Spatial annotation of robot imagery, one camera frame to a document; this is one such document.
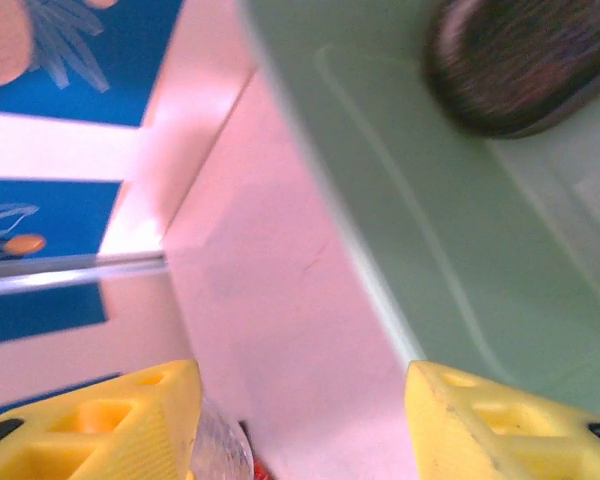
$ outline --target blurry dark object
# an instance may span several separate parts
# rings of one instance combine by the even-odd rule
[[[600,93],[600,0],[443,0],[424,71],[463,129],[541,132]]]

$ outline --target blue poster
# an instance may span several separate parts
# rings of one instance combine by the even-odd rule
[[[182,1],[25,0],[31,66],[0,112],[139,126]]]
[[[119,182],[0,180],[0,261],[97,254]]]

